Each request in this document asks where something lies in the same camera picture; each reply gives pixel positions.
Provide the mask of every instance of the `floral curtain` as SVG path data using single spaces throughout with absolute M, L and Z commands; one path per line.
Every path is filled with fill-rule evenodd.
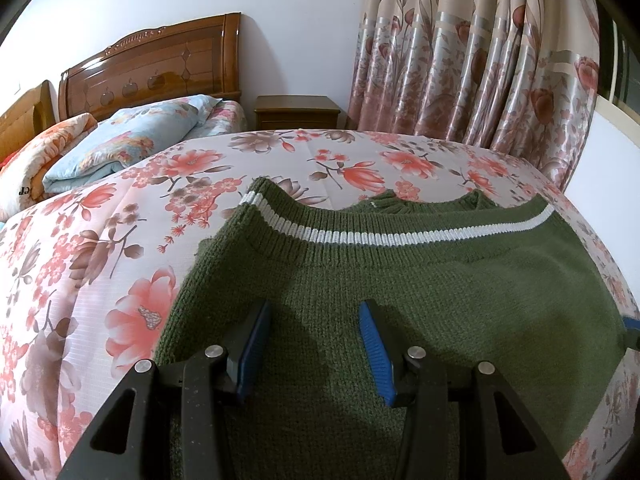
M 595 0 L 365 0 L 347 127 L 509 153 L 564 189 L 598 42 Z

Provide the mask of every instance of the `nightstand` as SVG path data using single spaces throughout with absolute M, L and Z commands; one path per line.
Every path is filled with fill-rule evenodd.
M 255 100 L 256 130 L 335 130 L 340 108 L 321 95 L 261 95 Z

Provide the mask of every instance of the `knitted garment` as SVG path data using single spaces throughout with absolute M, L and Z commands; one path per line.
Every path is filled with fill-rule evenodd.
M 376 393 L 358 330 L 365 298 L 445 362 L 493 362 L 559 456 L 624 354 L 614 301 L 541 196 L 501 208 L 480 192 L 439 204 L 386 192 L 330 211 L 259 178 L 200 249 L 155 359 L 188 359 L 251 300 L 271 301 L 254 393 L 225 410 L 239 479 L 393 477 L 404 410 Z

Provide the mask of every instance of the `light wood headboard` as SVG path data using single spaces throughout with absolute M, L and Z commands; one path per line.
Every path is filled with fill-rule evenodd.
M 43 81 L 0 116 L 0 162 L 54 124 L 49 81 Z
M 60 120 L 193 94 L 237 100 L 239 25 L 235 12 L 129 34 L 62 74 Z

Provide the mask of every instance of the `metal screw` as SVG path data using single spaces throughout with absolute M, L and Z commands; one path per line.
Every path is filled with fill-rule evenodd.
M 427 355 L 427 352 L 421 346 L 410 346 L 406 353 L 411 359 L 422 359 Z
M 211 345 L 207 346 L 207 349 L 204 351 L 204 355 L 207 357 L 220 357 L 224 351 L 225 349 L 220 345 Z
M 495 366 L 492 365 L 489 361 L 482 361 L 479 365 L 478 365 L 478 371 L 481 374 L 485 374 L 485 375 L 491 375 L 492 373 L 495 372 Z
M 151 370 L 151 361 L 149 359 L 140 359 L 140 361 L 135 364 L 134 369 L 139 374 L 148 372 Z

